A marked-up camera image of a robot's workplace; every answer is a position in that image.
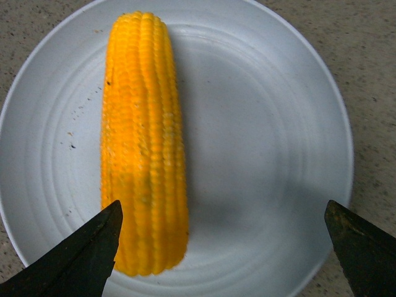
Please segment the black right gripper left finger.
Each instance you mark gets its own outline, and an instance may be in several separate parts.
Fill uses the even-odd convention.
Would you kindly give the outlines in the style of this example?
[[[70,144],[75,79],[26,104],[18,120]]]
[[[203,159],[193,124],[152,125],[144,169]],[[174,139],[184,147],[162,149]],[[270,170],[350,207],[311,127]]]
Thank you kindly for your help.
[[[115,201],[36,262],[1,284],[1,296],[101,296],[123,222]]]

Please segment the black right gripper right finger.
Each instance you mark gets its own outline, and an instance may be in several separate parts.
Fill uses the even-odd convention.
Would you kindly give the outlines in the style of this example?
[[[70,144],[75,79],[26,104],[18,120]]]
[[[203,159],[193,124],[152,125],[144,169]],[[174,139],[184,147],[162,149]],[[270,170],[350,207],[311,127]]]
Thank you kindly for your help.
[[[395,296],[395,238],[334,200],[325,224],[354,296]]]

